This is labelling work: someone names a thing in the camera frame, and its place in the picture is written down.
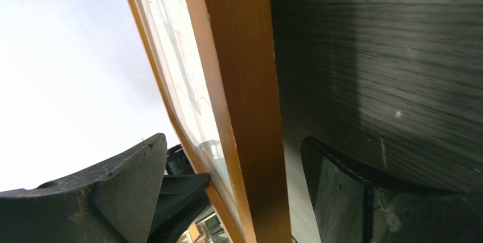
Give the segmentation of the wooden picture frame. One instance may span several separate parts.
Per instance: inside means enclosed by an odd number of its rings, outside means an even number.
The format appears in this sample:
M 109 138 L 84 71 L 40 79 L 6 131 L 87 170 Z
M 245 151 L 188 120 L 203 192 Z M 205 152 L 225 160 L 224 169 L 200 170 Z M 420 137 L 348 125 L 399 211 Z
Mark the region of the wooden picture frame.
M 291 242 L 270 0 L 128 0 L 231 242 Z

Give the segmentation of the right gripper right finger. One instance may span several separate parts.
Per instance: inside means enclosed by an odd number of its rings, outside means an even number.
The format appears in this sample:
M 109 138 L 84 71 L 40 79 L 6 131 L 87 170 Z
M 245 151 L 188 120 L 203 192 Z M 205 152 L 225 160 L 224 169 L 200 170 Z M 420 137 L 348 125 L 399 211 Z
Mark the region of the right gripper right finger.
M 481 242 L 482 193 L 399 179 L 316 138 L 301 160 L 322 242 Z

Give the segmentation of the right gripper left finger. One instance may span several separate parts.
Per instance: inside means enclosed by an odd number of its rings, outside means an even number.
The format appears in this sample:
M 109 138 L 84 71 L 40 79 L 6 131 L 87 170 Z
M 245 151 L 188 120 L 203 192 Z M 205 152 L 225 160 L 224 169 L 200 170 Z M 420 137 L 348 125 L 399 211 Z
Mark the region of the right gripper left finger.
M 166 166 L 157 133 L 76 173 L 1 193 L 2 242 L 146 242 Z

